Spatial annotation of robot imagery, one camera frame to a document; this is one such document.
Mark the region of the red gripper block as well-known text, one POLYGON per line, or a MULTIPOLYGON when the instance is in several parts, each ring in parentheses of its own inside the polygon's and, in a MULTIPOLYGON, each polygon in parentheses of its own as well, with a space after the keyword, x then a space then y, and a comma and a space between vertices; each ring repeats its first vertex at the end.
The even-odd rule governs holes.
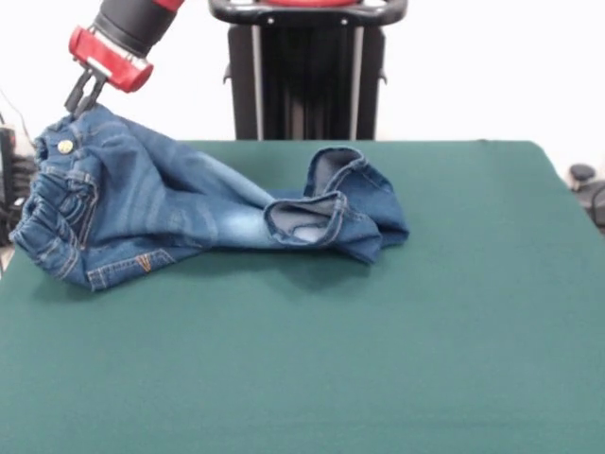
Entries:
POLYGON ((77 26, 68 49, 76 61, 105 78, 95 78, 90 69, 82 72, 64 102, 66 111, 73 117, 80 117, 94 107, 106 81, 124 93, 134 93, 147 83, 154 69, 145 58, 136 57, 95 28, 77 26), (93 89, 85 95, 84 89, 91 79, 95 79, 93 89))

